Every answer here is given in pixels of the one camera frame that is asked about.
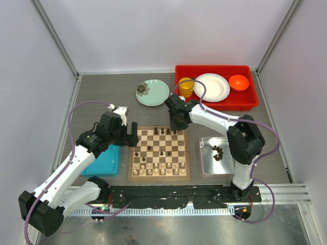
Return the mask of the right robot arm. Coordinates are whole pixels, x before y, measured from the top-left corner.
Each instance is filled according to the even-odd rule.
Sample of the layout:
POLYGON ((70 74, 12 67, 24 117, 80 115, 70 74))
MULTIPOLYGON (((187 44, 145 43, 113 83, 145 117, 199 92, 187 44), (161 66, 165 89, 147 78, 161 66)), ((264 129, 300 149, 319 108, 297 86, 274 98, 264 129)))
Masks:
POLYGON ((248 198, 254 180, 254 161, 262 152, 265 140, 249 115, 237 117, 227 115, 201 104, 199 101, 185 102, 173 93, 166 100, 170 125, 175 131, 185 130, 189 124, 210 128, 228 140, 229 152, 235 162, 235 172, 230 183, 231 197, 238 202, 248 198))

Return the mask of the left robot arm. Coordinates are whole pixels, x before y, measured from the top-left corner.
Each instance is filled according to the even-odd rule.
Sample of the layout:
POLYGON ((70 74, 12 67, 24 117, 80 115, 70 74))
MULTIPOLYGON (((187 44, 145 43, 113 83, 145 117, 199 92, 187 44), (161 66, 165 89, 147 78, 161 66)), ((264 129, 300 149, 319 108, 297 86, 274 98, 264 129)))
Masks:
POLYGON ((95 176, 70 194, 66 191, 110 145, 137 145, 137 123, 132 123, 128 134, 127 113, 127 107, 105 112, 94 129, 85 131, 73 143, 70 154, 47 180, 33 192, 24 191, 19 196, 21 217, 27 225, 49 237, 75 209, 91 201, 102 204, 108 200, 108 183, 95 176))

